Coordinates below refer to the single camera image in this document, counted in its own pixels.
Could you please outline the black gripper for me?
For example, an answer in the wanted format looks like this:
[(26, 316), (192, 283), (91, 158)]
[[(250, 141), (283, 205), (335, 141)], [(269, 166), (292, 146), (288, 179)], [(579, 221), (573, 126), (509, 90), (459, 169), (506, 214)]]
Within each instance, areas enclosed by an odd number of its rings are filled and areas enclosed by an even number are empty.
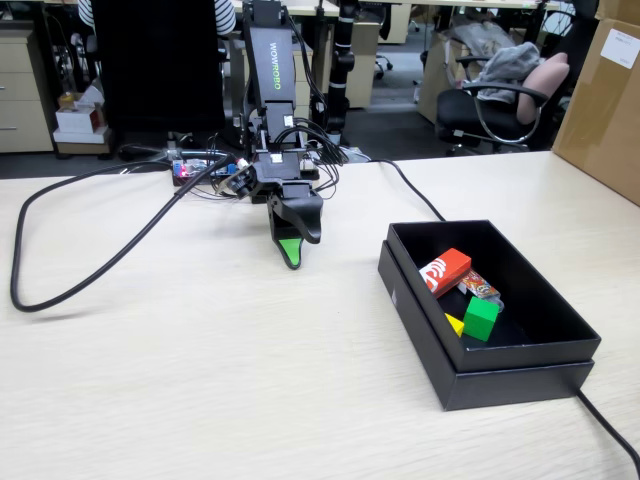
[(298, 152), (258, 153), (252, 164), (251, 202), (267, 203), (280, 199), (278, 214), (269, 204), (271, 238), (286, 266), (301, 266), (303, 240), (311, 244), (321, 241), (323, 199), (313, 191), (316, 174), (301, 169)]

